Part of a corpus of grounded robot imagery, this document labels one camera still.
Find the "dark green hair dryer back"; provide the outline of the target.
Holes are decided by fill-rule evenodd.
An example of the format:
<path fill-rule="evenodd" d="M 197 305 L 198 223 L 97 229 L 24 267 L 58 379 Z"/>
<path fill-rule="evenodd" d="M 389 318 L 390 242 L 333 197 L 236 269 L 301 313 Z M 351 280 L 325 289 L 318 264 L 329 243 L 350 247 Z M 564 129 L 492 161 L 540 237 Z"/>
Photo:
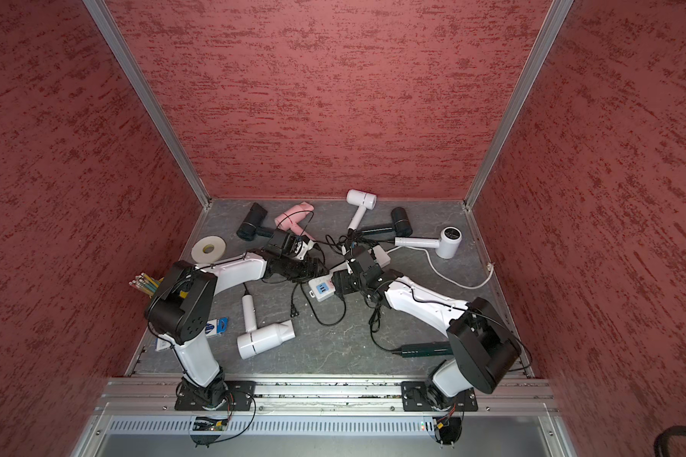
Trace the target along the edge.
<path fill-rule="evenodd" d="M 397 237 L 410 237 L 414 230 L 406 209 L 393 208 L 391 221 L 388 224 L 380 224 L 365 228 L 358 228 L 356 235 L 369 240 L 393 240 Z"/>

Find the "white hair dryer front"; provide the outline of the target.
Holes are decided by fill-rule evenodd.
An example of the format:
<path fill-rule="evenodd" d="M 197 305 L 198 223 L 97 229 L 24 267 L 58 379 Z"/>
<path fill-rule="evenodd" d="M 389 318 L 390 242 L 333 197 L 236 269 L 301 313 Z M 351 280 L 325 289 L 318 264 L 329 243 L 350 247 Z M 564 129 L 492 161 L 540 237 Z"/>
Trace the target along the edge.
<path fill-rule="evenodd" d="M 255 302 L 249 293 L 242 296 L 245 332 L 237 337 L 237 349 L 243 360 L 250 359 L 295 339 L 293 321 L 273 323 L 259 327 L 256 321 Z"/>

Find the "white round hair dryer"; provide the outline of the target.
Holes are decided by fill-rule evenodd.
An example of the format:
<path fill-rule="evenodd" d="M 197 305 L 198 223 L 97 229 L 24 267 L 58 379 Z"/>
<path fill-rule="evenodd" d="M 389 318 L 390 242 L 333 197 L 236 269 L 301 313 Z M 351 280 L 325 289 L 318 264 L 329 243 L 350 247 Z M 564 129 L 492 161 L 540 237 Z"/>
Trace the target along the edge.
<path fill-rule="evenodd" d="M 463 235 L 459 228 L 444 228 L 438 238 L 396 237 L 394 245 L 398 248 L 433 249 L 436 255 L 445 260 L 455 257 Z"/>

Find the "white power strip coloured sockets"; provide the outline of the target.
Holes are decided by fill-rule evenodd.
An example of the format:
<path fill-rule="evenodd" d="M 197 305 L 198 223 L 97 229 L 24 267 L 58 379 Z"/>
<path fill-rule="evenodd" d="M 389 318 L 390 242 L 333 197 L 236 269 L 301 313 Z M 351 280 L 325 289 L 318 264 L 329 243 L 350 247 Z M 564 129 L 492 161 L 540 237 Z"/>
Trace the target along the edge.
<path fill-rule="evenodd" d="M 391 257 L 385 249 L 381 246 L 375 246 L 370 249 L 370 253 L 375 257 L 378 264 L 384 268 L 391 264 Z M 318 302 L 322 302 L 335 294 L 335 285 L 333 284 L 333 274 L 335 272 L 340 272 L 341 270 L 347 270 L 346 262 L 342 262 L 337 266 L 333 267 L 329 274 L 324 276 L 319 276 L 308 282 L 308 287 L 310 291 L 308 295 L 311 298 L 315 298 Z"/>

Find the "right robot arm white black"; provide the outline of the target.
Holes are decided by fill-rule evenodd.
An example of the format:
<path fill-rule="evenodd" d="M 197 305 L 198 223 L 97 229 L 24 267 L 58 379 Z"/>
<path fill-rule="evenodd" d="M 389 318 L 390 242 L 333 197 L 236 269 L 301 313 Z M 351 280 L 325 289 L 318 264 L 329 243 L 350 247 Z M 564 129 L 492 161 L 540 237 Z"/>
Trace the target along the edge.
<path fill-rule="evenodd" d="M 346 265 L 332 273 L 332 281 L 337 295 L 358 293 L 372 307 L 371 334 L 388 307 L 447 338 L 452 358 L 425 382 L 425 397 L 434 409 L 450 407 L 466 390 L 493 393 L 522 354 L 520 340 L 489 301 L 478 297 L 468 302 L 425 288 L 397 270 L 382 268 L 367 249 L 347 254 Z"/>

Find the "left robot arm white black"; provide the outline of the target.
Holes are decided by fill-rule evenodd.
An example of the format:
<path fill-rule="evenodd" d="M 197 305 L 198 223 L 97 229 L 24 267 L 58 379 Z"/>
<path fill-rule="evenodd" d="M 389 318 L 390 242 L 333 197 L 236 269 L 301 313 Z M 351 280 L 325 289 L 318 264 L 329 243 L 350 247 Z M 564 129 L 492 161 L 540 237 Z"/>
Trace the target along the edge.
<path fill-rule="evenodd" d="M 181 391 L 203 409 L 218 409 L 228 398 L 221 365 L 205 336 L 213 300 L 222 291 L 274 275 L 304 283 L 328 273 L 325 260 L 310 255 L 314 242 L 285 238 L 278 244 L 250 249 L 236 257 L 194 265 L 178 261 L 171 266 L 145 310 L 148 328 L 170 344 L 182 369 Z"/>

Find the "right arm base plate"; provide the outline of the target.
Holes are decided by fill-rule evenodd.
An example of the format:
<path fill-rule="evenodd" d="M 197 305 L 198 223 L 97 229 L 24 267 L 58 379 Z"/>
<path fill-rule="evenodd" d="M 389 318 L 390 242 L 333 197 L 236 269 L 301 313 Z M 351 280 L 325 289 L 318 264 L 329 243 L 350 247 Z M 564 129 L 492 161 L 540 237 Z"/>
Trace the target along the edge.
<path fill-rule="evenodd" d="M 463 390 L 455 396 L 447 396 L 429 382 L 405 381 L 401 383 L 400 388 L 404 411 L 478 411 L 478 401 L 473 388 Z"/>

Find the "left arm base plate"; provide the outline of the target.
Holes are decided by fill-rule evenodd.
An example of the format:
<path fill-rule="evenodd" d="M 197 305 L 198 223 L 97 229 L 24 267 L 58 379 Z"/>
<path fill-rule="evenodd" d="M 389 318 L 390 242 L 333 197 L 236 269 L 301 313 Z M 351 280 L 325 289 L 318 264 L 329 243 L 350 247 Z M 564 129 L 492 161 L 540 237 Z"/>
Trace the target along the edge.
<path fill-rule="evenodd" d="M 249 411 L 256 382 L 224 381 L 206 388 L 182 378 L 176 387 L 176 411 Z"/>

